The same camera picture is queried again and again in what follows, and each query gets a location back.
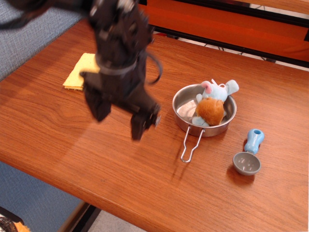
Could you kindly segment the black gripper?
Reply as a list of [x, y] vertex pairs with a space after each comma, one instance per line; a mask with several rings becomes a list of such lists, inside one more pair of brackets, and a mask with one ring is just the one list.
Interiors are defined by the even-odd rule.
[[[147, 58], [158, 66], [157, 78], [146, 81]], [[116, 105], [132, 114], [131, 135], [140, 141], [145, 130], [157, 125], [160, 105], [145, 90], [145, 84], [153, 85], [161, 78], [161, 64], [152, 55], [139, 55], [132, 65], [125, 68], [109, 68], [99, 65], [99, 72], [82, 72], [84, 94], [93, 117], [101, 122]]]

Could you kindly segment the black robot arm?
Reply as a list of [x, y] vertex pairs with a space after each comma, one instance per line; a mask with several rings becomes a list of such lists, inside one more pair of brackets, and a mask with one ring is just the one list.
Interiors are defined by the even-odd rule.
[[19, 18], [1, 24], [1, 29], [19, 29], [50, 7], [81, 12], [94, 30], [99, 71], [81, 72], [86, 102], [93, 117], [102, 121], [116, 105], [132, 114], [131, 136], [140, 140], [158, 121], [160, 105], [146, 92], [147, 46], [153, 28], [136, 0], [12, 0], [21, 10]]

